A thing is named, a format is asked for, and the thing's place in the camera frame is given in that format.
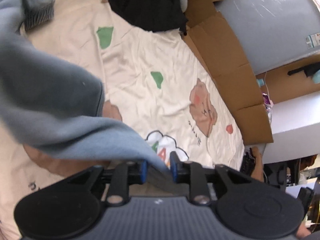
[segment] white cloud print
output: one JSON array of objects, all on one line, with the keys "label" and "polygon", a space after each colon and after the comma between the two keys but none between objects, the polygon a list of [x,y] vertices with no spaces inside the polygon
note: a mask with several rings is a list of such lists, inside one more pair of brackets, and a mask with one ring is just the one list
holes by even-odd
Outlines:
[{"label": "white cloud print", "polygon": [[177,142],[169,135],[163,135],[160,131],[153,131],[148,134],[146,142],[152,147],[155,153],[170,167],[170,153],[176,152],[180,161],[189,159],[187,153],[177,147]]}]

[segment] cardboard box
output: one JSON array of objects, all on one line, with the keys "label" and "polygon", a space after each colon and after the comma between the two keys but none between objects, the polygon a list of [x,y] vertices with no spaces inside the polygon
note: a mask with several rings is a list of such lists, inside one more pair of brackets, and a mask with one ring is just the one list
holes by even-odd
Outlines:
[{"label": "cardboard box", "polygon": [[[288,71],[290,70],[317,62],[320,62],[319,54],[311,55],[301,60],[297,60],[290,64],[268,71],[266,75],[266,83],[269,89],[270,99],[273,101],[273,103],[277,104],[320,91],[320,84],[314,84],[312,77],[306,77],[303,71],[292,76],[287,75]],[[257,75],[258,79],[263,79],[264,77],[265,73]],[[264,93],[267,93],[266,86],[262,86],[261,90]]]},{"label": "cardboard box", "polygon": [[213,0],[188,0],[185,42],[209,72],[244,144],[273,142],[262,94],[244,51]]}]

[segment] green patch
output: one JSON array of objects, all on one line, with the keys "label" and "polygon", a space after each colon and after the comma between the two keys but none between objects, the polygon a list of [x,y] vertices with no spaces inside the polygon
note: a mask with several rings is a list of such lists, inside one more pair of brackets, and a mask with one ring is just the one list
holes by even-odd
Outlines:
[{"label": "green patch", "polygon": [[161,89],[161,84],[163,82],[162,74],[160,72],[154,72],[154,71],[151,71],[150,73],[157,84],[157,88]]},{"label": "green patch", "polygon": [[99,27],[97,35],[100,41],[101,49],[105,49],[110,46],[112,38],[113,27]]},{"label": "green patch", "polygon": [[158,145],[159,145],[159,142],[156,142],[151,146],[151,148],[154,150],[155,153],[157,153],[158,151]]}]

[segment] brown cartoon print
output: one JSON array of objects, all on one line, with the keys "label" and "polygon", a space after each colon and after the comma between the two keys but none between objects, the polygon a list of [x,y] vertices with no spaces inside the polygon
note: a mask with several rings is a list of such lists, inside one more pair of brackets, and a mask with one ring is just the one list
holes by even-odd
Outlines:
[{"label": "brown cartoon print", "polygon": [[[103,105],[102,116],[122,121],[119,108],[111,104],[109,100]],[[44,168],[51,173],[58,174],[63,177],[69,177],[94,165],[102,165],[107,168],[110,164],[109,161],[99,160],[88,161],[54,159],[29,145],[24,144],[23,148],[25,149],[29,158],[40,168]]]},{"label": "brown cartoon print", "polygon": [[226,131],[228,132],[228,134],[232,134],[232,133],[233,133],[233,127],[232,127],[232,124],[227,125],[227,127],[226,127]]},{"label": "brown cartoon print", "polygon": [[210,101],[210,94],[205,84],[198,78],[197,84],[190,93],[190,114],[199,130],[209,137],[212,127],[217,122],[217,111]]}]

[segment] label sticker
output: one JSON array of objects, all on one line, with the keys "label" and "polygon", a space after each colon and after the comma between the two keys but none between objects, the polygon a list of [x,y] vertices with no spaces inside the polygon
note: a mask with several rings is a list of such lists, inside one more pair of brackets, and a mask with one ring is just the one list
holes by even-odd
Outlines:
[{"label": "label sticker", "polygon": [[320,33],[312,34],[306,37],[308,49],[320,46]]}]

